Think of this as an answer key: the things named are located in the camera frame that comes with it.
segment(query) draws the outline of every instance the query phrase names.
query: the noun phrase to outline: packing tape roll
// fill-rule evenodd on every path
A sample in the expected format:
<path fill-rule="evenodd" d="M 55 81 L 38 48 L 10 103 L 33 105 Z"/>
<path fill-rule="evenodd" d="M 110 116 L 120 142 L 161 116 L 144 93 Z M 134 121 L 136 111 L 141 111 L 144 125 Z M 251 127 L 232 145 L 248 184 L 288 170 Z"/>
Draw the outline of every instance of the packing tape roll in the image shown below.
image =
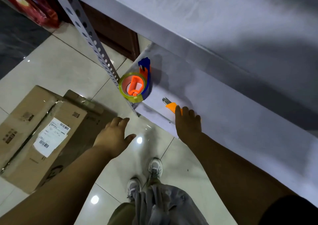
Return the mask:
<path fill-rule="evenodd" d="M 128 91 L 127 91 L 133 76 L 138 76 L 143 81 L 143 88 L 140 91 L 140 93 L 137 94 L 136 96 L 129 95 Z M 127 74 L 123 75 L 121 77 L 121 79 L 119 80 L 119 91 L 120 91 L 121 95 L 123 95 L 125 97 L 125 99 L 127 99 L 129 102 L 132 102 L 132 103 L 142 102 L 146 97 L 144 98 L 141 93 L 144 92 L 145 89 L 147 89 L 147 88 L 148 88 L 147 87 L 147 80 L 140 73 L 127 73 Z"/>

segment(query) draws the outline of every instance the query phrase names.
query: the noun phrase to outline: white tile floor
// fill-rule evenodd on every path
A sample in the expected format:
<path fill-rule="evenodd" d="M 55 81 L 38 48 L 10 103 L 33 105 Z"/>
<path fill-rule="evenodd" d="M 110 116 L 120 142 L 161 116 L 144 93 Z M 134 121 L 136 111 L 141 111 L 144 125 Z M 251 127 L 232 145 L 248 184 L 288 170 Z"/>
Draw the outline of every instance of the white tile floor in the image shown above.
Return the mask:
<path fill-rule="evenodd" d="M 149 41 L 141 36 L 139 40 L 142 51 Z M 106 45 L 104 47 L 119 76 L 122 76 L 132 61 Z M 133 140 L 118 158 L 106 166 L 76 224 L 107 224 L 115 208 L 127 201 L 128 180 L 137 175 L 145 184 L 147 166 L 152 157 L 162 160 L 162 182 L 188 192 L 208 223 L 236 224 L 189 148 L 149 120 L 132 113 L 107 73 L 99 66 L 93 50 L 73 26 L 63 24 L 0 80 L 0 122 L 36 84 L 60 95 L 72 89 L 105 105 L 119 116 L 130 117 L 126 133 L 135 133 L 142 138 L 141 143 Z M 26 197 L 20 189 L 0 178 L 0 216 Z"/>

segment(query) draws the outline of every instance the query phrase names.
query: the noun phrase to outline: dark floor mat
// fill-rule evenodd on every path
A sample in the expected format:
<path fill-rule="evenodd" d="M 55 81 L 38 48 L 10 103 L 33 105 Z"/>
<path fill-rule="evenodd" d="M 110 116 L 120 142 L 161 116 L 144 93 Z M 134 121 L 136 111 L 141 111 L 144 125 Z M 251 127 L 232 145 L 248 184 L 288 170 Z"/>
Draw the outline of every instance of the dark floor mat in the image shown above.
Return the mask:
<path fill-rule="evenodd" d="M 0 1 L 0 79 L 51 33 Z"/>

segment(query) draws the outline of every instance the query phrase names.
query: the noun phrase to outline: perforated metal upright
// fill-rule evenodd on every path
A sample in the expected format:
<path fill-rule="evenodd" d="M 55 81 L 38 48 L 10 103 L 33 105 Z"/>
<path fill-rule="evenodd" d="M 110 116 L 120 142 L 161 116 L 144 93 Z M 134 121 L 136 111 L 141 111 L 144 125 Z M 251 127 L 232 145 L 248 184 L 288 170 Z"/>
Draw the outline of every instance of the perforated metal upright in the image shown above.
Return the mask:
<path fill-rule="evenodd" d="M 77 28 L 79 33 L 86 40 L 87 44 L 95 52 L 101 66 L 109 74 L 113 83 L 119 87 L 119 79 L 116 69 L 114 68 L 110 58 L 108 57 L 101 41 L 97 37 L 89 19 L 87 18 L 85 11 L 83 10 L 79 0 L 58 0 L 65 12 L 68 14 L 69 18 L 73 22 L 74 26 Z M 133 103 L 126 100 L 131 109 L 136 113 L 133 108 Z"/>

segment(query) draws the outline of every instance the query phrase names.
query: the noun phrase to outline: hand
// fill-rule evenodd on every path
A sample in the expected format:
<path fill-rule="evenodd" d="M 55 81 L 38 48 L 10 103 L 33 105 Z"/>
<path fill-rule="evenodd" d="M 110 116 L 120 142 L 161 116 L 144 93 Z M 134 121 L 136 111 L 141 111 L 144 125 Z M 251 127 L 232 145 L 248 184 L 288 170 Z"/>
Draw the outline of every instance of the hand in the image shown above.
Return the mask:
<path fill-rule="evenodd" d="M 98 134 L 93 147 L 106 151 L 111 159 L 119 156 L 136 137 L 135 134 L 131 134 L 125 138 L 125 128 L 128 121 L 129 118 L 114 118 Z"/>
<path fill-rule="evenodd" d="M 201 117 L 195 115 L 193 110 L 188 107 L 182 108 L 182 114 L 179 105 L 176 107 L 176 129 L 181 141 L 185 144 L 193 141 L 202 133 Z"/>

